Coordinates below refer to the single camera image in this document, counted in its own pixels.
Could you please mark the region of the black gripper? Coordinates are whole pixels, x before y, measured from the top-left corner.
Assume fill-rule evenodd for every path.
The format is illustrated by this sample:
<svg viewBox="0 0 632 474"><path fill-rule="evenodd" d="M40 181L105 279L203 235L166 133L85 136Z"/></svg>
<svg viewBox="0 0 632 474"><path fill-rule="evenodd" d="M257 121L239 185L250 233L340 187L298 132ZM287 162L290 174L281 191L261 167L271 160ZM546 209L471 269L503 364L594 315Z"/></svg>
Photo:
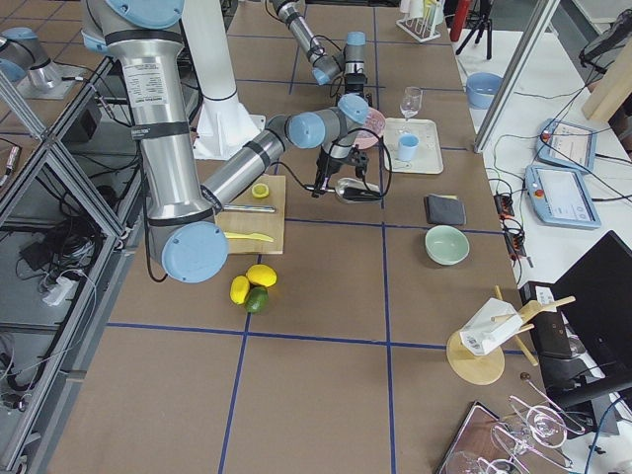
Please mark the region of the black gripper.
<svg viewBox="0 0 632 474"><path fill-rule="evenodd" d="M363 178L366 174L368 157L360 151L357 145L341 147L338 144L329 143L320 148L316 162L317 171L312 186L311 195L314 198L324 195L328 190L331 177L338 173L344 165L355 168L355 175Z"/></svg>
<svg viewBox="0 0 632 474"><path fill-rule="evenodd" d="M346 73L344 76L344 94L354 94L369 102L369 94L364 92L366 83L367 79L363 72Z"/></svg>

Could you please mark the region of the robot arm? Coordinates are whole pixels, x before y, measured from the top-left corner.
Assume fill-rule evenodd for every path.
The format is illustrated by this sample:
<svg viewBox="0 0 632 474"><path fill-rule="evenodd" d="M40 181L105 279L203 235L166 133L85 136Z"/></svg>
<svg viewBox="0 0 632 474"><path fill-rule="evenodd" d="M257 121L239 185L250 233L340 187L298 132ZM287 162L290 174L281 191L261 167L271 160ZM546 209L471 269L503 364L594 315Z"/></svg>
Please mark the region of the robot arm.
<svg viewBox="0 0 632 474"><path fill-rule="evenodd" d="M369 113L345 94L331 108L257 126L240 103L215 1L86 1L85 45L117 60L149 181L150 260L184 283L216 275L228 242L215 216L290 147L344 163Z"/></svg>
<svg viewBox="0 0 632 474"><path fill-rule="evenodd" d="M372 94L364 91L365 33L347 33L345 46L338 47L331 39L312 32L297 1L277 0L271 4L276 18L287 26L310 63L316 83L330 86L330 98L338 103L343 95L353 94L371 106Z"/></svg>

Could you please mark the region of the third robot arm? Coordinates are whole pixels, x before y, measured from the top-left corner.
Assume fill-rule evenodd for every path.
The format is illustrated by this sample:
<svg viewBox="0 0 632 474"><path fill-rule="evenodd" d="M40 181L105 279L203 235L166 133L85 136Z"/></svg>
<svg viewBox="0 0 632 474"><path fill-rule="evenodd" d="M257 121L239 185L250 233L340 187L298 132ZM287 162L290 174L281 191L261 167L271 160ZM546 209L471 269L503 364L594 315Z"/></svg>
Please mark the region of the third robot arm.
<svg viewBox="0 0 632 474"><path fill-rule="evenodd" d="M62 100L72 84L64 81L36 33L16 27L1 33L1 72L26 99Z"/></svg>

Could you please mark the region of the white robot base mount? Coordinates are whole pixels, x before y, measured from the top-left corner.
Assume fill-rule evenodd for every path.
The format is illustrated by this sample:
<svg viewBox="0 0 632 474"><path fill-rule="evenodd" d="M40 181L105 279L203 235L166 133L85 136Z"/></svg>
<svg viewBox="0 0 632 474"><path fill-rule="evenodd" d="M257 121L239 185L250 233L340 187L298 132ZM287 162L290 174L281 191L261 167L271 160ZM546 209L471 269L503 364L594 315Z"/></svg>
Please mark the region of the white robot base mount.
<svg viewBox="0 0 632 474"><path fill-rule="evenodd" d="M227 160L262 131L266 118L241 103L220 4L187 0L182 23L202 95L194 156Z"/></svg>

